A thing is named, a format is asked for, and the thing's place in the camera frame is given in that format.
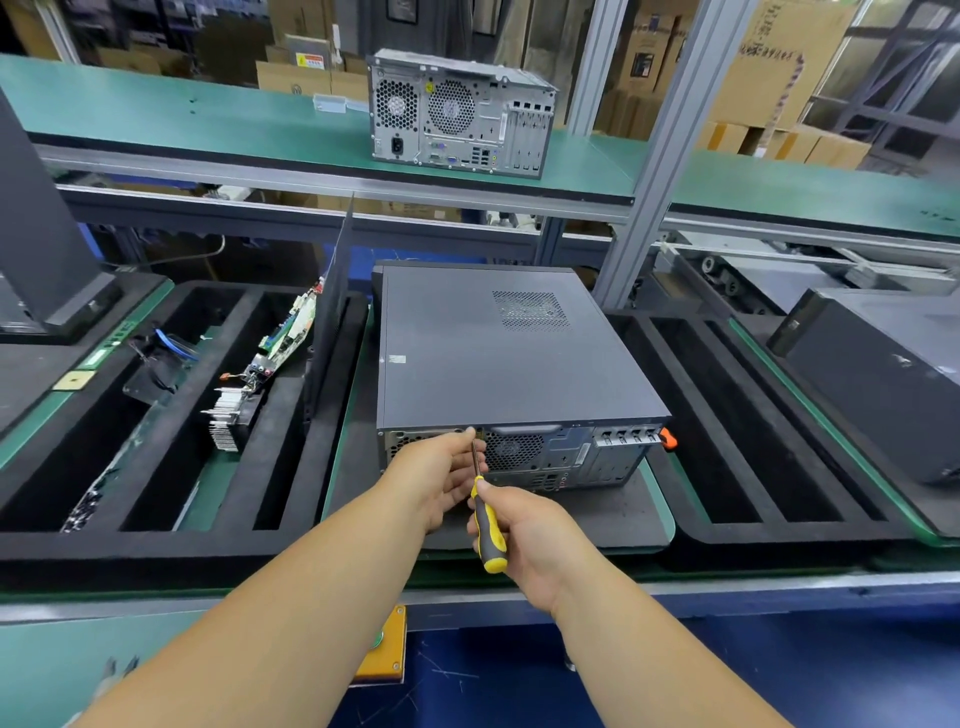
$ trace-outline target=foam tray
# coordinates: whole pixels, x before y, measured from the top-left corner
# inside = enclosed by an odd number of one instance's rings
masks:
[[[725,321],[608,316],[673,416],[680,446],[647,456],[677,522],[672,552],[910,538],[896,505]]]
[[[273,382],[208,530],[172,530],[213,453],[202,409],[219,374],[241,371],[301,289],[196,282],[177,286],[132,331],[160,325],[196,341],[219,327],[144,432],[83,530],[63,520],[146,413],[122,393],[139,360],[117,347],[0,471],[0,588],[228,587],[319,517],[368,305],[349,294],[304,433],[306,348]]]

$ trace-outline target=hand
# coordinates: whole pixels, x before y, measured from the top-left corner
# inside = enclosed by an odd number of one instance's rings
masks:
[[[473,455],[470,442],[476,430],[447,432],[403,446],[390,462],[377,485],[391,494],[408,498],[423,516],[429,533],[444,522],[444,513],[470,495],[473,489]],[[487,443],[476,440],[480,472],[490,467],[484,450]]]
[[[561,601],[585,582],[598,559],[605,559],[559,503],[486,480],[477,483],[477,493],[493,507],[507,538],[507,575],[531,604],[555,619]],[[475,508],[473,498],[469,505]],[[477,535],[474,518],[467,532]]]

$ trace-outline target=power supply fan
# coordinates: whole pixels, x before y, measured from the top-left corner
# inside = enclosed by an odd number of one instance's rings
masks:
[[[381,81],[376,87],[376,115],[388,129],[413,129],[417,124],[417,92],[413,84]]]
[[[427,110],[430,121],[441,132],[463,133],[473,123],[473,96],[459,81],[448,79],[434,88]]]
[[[487,464],[491,471],[524,471],[543,451],[542,435],[487,433]]]

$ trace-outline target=forearm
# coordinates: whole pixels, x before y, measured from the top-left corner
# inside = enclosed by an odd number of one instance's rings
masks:
[[[556,620],[607,728],[789,725],[603,557],[564,594]]]
[[[389,485],[303,536],[78,725],[326,725],[422,545],[416,503]]]

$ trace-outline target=stacked boxes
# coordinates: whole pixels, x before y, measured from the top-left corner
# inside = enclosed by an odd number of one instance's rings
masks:
[[[650,137],[683,60],[696,10],[697,0],[640,0],[636,16],[618,40],[608,77],[611,88],[597,114],[596,130],[634,139]],[[799,120],[855,10],[854,0],[763,0],[714,100],[697,148],[752,154],[757,130],[773,125],[779,131],[765,158],[854,168],[869,147],[801,127]],[[779,157],[784,143],[793,151]]]

